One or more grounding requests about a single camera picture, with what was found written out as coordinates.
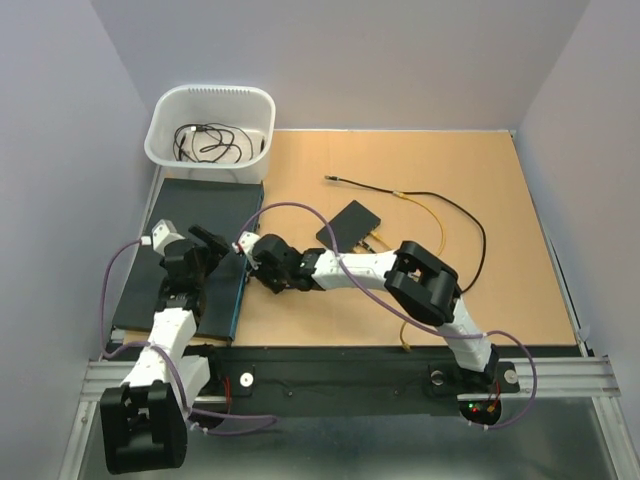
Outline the small black network switch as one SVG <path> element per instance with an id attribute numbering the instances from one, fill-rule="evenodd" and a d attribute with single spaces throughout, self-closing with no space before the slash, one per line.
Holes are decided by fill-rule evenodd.
<path id="1" fill-rule="evenodd" d="M 356 200 L 329 221 L 340 253 L 351 253 L 380 223 L 376 214 Z"/>

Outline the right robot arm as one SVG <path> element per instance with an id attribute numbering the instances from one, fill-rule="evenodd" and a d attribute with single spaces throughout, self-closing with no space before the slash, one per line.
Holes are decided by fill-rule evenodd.
<path id="1" fill-rule="evenodd" d="M 430 327 L 453 352 L 463 384 L 482 390 L 496 378 L 499 355 L 476 326 L 458 285 L 458 274 L 415 242 L 378 254 L 335 253 L 311 248 L 299 252 L 274 234 L 245 232 L 237 250 L 251 276 L 278 294 L 291 287 L 307 292 L 357 288 L 370 296 L 389 293 L 397 313 L 416 326 Z"/>

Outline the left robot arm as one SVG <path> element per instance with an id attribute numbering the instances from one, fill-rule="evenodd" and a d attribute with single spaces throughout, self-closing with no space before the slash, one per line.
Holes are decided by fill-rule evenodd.
<path id="1" fill-rule="evenodd" d="M 184 237 L 171 221 L 161 220 L 138 242 L 160 255 L 166 275 L 137 361 L 99 401 L 112 474 L 180 467 L 187 452 L 186 421 L 198 392 L 210 394 L 222 384 L 220 366 L 184 351 L 206 309 L 206 280 L 230 248 L 199 225 L 188 231 Z"/>

